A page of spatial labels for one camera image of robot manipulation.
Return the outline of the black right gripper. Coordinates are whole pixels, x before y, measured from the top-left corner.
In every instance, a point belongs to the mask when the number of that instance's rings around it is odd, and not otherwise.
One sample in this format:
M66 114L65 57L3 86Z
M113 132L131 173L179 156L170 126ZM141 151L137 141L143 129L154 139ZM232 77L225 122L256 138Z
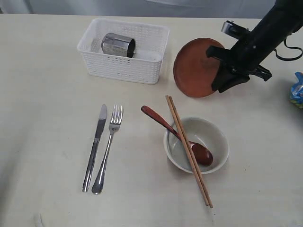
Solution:
M255 75L264 81L271 72L260 63L272 52L272 47L261 42L239 40L231 49L210 46L206 56L220 61L218 72L212 82L212 90L220 93L250 80Z

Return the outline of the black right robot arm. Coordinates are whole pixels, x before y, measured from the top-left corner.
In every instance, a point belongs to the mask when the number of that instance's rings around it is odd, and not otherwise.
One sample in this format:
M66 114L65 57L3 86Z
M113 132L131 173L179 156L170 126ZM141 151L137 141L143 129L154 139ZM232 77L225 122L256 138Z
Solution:
M264 81L269 80L272 74L260 65L261 62L302 26L301 0L277 0L251 31L232 21L225 21L221 31L237 39L237 42L231 49L210 46L206 50L208 58L220 61L219 70L211 84L212 90L222 93L233 86L248 82L250 75Z

